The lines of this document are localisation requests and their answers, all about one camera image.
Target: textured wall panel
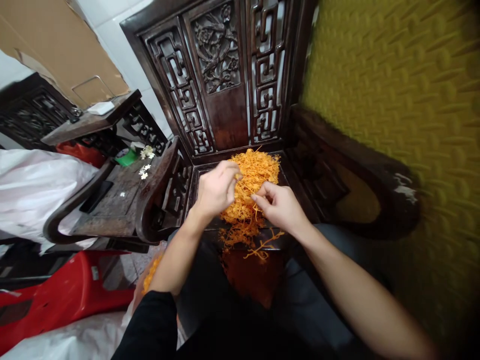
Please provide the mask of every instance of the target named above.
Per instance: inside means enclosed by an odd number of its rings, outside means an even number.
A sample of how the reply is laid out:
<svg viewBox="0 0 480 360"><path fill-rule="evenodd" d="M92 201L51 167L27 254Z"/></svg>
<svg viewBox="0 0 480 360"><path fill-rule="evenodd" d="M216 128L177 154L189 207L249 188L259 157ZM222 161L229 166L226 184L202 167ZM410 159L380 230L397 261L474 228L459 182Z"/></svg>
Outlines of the textured wall panel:
<svg viewBox="0 0 480 360"><path fill-rule="evenodd" d="M480 283L480 21L474 6L322 1L302 98L418 178L421 222L408 238L379 245L377 260L397 297L442 344L459 334Z"/></svg>

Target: person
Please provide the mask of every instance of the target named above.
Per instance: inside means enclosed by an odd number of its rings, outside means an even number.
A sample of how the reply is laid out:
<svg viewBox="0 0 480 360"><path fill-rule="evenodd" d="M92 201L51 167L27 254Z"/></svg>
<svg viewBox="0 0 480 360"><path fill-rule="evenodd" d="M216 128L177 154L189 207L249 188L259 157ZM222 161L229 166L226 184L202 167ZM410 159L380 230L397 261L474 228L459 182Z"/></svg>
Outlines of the person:
<svg viewBox="0 0 480 360"><path fill-rule="evenodd" d="M225 285L218 256L202 256L210 250L201 237L210 221L233 203L241 177L231 161L200 177L197 200L170 240L112 359L365 359L374 353L387 359L438 357L429 337L396 299L332 244L335 236L329 241L329 231L309 222L289 187L265 182L252 199L273 225L301 244L321 285L308 285L306 272L293 261L270 316L235 296ZM178 350L176 307L189 335Z"/></svg>

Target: cardboard box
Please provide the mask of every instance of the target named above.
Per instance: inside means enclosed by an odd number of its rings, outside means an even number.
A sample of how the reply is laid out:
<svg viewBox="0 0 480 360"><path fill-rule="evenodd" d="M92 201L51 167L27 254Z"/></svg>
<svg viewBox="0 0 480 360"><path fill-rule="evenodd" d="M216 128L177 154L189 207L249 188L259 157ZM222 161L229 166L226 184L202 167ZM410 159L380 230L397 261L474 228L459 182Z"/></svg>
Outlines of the cardboard box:
<svg viewBox="0 0 480 360"><path fill-rule="evenodd" d="M65 0L1 0L0 14L0 49L79 108L128 93L95 33ZM92 78L75 94L72 88Z"/></svg>

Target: black sleeve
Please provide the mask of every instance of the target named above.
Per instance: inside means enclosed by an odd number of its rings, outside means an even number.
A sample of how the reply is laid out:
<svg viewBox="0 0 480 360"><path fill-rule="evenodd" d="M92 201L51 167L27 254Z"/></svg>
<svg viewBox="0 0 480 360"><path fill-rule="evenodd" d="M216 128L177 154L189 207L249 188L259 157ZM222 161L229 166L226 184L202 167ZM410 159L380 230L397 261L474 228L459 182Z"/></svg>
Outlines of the black sleeve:
<svg viewBox="0 0 480 360"><path fill-rule="evenodd" d="M173 359L177 308L169 292L149 291L136 308L112 360Z"/></svg>

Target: white sack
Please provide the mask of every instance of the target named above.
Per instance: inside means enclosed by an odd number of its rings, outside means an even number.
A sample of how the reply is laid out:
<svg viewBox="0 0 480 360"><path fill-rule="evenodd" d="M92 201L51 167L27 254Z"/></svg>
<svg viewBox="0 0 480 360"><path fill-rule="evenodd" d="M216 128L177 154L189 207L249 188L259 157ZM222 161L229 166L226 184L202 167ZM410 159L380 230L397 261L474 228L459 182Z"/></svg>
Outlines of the white sack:
<svg viewBox="0 0 480 360"><path fill-rule="evenodd" d="M43 150L0 150L0 230L42 244L44 252L54 245L43 235L45 222L97 171L70 155ZM78 209L72 211L58 230L70 234L81 214Z"/></svg>

